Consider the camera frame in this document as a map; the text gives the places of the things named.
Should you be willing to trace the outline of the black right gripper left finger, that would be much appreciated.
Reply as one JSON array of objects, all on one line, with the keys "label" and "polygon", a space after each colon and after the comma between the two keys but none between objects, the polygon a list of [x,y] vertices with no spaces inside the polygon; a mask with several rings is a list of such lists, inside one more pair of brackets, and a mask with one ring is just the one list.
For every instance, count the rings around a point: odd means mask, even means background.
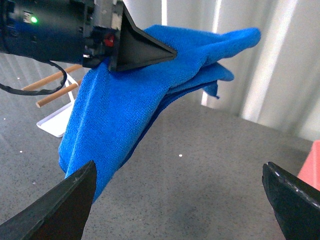
[{"label": "black right gripper left finger", "polygon": [[88,162],[0,226],[2,240],[80,240],[96,191],[97,169]]}]

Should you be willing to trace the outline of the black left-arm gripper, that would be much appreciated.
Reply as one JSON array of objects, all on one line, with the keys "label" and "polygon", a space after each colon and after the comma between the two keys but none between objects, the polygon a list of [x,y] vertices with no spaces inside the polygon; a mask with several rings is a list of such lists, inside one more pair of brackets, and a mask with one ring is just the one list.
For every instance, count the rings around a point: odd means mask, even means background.
[{"label": "black left-arm gripper", "polygon": [[0,51],[96,67],[121,31],[122,0],[2,0]]}]

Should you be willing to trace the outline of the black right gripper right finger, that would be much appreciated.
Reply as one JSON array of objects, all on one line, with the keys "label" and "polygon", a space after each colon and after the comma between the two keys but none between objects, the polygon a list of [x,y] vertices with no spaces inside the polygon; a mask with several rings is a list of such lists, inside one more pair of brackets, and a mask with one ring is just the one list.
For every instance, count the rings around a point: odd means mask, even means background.
[{"label": "black right gripper right finger", "polygon": [[320,238],[320,191],[273,162],[262,167],[262,184],[287,240]]}]

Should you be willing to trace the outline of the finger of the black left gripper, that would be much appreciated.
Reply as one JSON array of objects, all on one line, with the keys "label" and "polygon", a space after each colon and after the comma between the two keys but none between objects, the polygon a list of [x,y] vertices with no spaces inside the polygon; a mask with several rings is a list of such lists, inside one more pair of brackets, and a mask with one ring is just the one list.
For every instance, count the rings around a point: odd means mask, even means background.
[{"label": "finger of the black left gripper", "polygon": [[115,35],[108,70],[123,72],[171,61],[177,51],[138,28],[127,7],[123,7],[121,29]]}]

